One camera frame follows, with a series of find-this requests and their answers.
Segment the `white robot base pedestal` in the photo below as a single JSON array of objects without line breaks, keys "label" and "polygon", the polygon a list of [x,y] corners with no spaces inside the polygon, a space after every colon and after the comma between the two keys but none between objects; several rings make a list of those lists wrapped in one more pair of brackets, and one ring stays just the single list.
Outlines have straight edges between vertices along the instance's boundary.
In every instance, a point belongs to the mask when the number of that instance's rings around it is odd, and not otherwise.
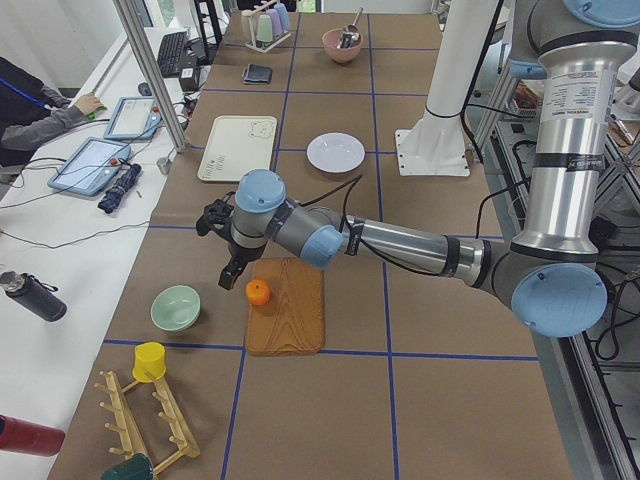
[{"label": "white robot base pedestal", "polygon": [[461,115],[501,9],[498,0],[451,3],[424,114],[412,129],[395,132],[402,176],[470,175]]}]

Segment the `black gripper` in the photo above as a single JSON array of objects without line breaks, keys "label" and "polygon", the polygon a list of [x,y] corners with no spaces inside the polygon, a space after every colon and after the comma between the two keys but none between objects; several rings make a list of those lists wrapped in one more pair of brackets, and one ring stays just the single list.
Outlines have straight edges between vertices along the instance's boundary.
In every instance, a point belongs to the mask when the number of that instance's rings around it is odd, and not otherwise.
[{"label": "black gripper", "polygon": [[243,274],[246,266],[261,258],[265,250],[265,245],[249,248],[239,245],[235,241],[229,243],[231,259],[222,269],[218,285],[225,290],[232,290],[238,278]]}]

